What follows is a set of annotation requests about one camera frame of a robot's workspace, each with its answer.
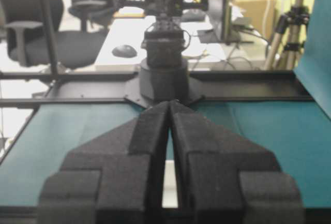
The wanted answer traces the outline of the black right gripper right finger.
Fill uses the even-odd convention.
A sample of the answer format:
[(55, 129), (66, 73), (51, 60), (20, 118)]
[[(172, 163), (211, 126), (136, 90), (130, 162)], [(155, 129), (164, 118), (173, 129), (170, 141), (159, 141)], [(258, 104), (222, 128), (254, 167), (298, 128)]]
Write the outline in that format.
[(304, 223), (295, 179), (274, 153), (170, 103), (178, 189), (196, 223)]

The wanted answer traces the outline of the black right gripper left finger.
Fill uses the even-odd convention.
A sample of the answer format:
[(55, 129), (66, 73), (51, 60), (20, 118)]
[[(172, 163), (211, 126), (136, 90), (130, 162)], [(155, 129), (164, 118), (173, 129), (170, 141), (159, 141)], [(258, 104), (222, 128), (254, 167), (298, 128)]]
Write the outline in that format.
[(70, 150), (49, 176), (39, 223), (146, 223), (162, 208), (169, 103)]

